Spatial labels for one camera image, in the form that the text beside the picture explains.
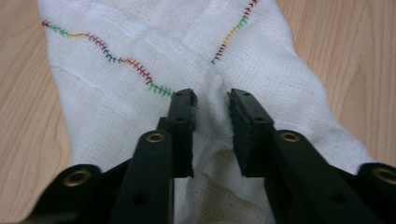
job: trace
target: white cloth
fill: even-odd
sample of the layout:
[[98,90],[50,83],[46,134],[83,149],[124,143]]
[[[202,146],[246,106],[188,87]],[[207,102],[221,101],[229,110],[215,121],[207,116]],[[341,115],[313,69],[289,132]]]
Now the white cloth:
[[304,134],[332,165],[372,161],[332,115],[275,0],[39,0],[73,163],[103,171],[133,156],[172,91],[198,96],[194,179],[177,180],[176,223],[274,222],[261,178],[232,152],[226,91],[253,93],[277,129]]

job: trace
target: stitch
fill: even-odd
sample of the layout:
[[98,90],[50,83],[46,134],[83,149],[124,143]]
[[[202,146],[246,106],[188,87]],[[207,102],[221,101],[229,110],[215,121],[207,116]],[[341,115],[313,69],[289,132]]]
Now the stitch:
[[149,91],[151,89],[153,89],[153,91],[156,93],[161,93],[163,91],[163,96],[167,95],[167,96],[172,97],[173,94],[175,93],[174,91],[171,91],[171,89],[169,89],[169,88],[164,88],[163,86],[159,87],[159,86],[155,85],[154,83],[151,83],[151,85],[148,88]]
[[90,40],[95,46],[99,47],[102,50],[102,52],[105,54],[105,58],[108,58],[108,61],[110,63],[119,62],[119,63],[124,63],[124,64],[132,66],[138,72],[138,74],[146,80],[146,85],[150,84],[149,90],[153,89],[154,92],[158,91],[163,96],[167,95],[167,96],[172,97],[172,95],[174,94],[174,91],[171,91],[171,89],[169,89],[169,88],[166,88],[164,86],[160,87],[158,85],[155,85],[152,81],[152,76],[151,76],[150,72],[147,72],[144,65],[141,64],[138,60],[133,59],[133,58],[126,58],[126,59],[121,58],[121,57],[117,58],[117,57],[113,56],[113,54],[110,53],[110,50],[108,49],[108,45],[107,45],[106,41],[101,39],[99,36],[91,35],[88,33],[71,34],[71,33],[67,32],[66,30],[62,29],[61,27],[59,27],[47,20],[43,20],[42,25],[51,29],[55,33],[60,34],[63,37],[67,37],[67,38],[71,38],[71,39],[88,38],[88,40]]
[[245,7],[245,12],[242,17],[242,19],[236,24],[236,26],[225,36],[224,40],[221,43],[221,47],[218,49],[218,51],[215,54],[215,57],[211,61],[213,64],[216,64],[216,60],[220,60],[222,57],[223,51],[226,49],[228,43],[233,39],[233,36],[237,31],[242,29],[245,25],[248,24],[248,16],[252,12],[252,9],[254,6],[258,3],[258,0],[252,0],[247,7]]

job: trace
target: wood grain surface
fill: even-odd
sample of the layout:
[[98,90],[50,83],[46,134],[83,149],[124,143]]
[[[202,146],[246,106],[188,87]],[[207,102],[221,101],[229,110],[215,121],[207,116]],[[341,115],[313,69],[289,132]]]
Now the wood grain surface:
[[[395,2],[277,2],[332,112],[375,159],[396,166]],[[71,155],[36,1],[0,2],[0,127],[0,223],[16,222]]]

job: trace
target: screw hole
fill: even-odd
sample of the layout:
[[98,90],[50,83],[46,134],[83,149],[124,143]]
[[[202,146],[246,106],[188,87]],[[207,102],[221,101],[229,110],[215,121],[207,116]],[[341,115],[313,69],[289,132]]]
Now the screw hole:
[[147,204],[150,200],[149,194],[147,192],[138,192],[134,196],[134,204],[144,205]]
[[64,185],[67,187],[76,187],[84,184],[90,178],[91,172],[88,170],[75,171],[64,178]]
[[391,170],[376,167],[373,169],[373,174],[380,180],[389,183],[391,185],[396,185],[396,174]]
[[150,143],[158,143],[158,142],[163,141],[163,139],[165,139],[165,135],[163,135],[161,133],[152,133],[146,137],[146,141],[148,141]]
[[298,142],[300,141],[300,137],[295,134],[295,133],[282,133],[280,135],[283,140],[288,141],[288,142]]

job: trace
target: multicolored suture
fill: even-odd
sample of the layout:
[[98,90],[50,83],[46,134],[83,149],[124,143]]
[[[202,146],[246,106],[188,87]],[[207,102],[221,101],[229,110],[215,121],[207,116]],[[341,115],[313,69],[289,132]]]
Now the multicolored suture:
[[89,33],[70,33],[50,21],[43,21],[42,24],[43,24],[43,26],[51,29],[52,31],[60,34],[63,37],[67,37],[70,39],[86,38],[86,39],[90,40],[92,43],[94,43],[97,47],[99,47],[102,50],[105,57],[108,59],[108,61],[110,63],[126,64],[126,65],[129,65],[132,68],[134,68],[134,70],[136,70],[138,72],[138,74],[143,79],[145,79],[146,85],[148,86],[149,91],[153,91],[155,93],[159,93],[163,96],[169,96],[169,97],[172,97],[173,94],[175,93],[170,88],[155,84],[152,80],[153,77],[151,76],[151,74],[147,71],[147,69],[143,66],[143,64],[141,64],[138,60],[133,59],[133,58],[121,58],[121,57],[114,56],[108,49],[107,43],[103,39],[101,39],[99,36],[91,35]]
[[221,43],[221,46],[219,47],[218,52],[216,52],[215,58],[213,58],[212,63],[216,64],[216,61],[219,61],[222,57],[222,54],[224,50],[227,48],[228,43],[230,43],[231,39],[233,39],[233,36],[237,31],[239,31],[242,27],[246,26],[248,24],[248,16],[250,15],[251,9],[254,8],[255,5],[257,5],[258,0],[252,0],[248,6],[245,8],[245,13],[242,19],[236,24],[236,26],[228,33],[223,42]]

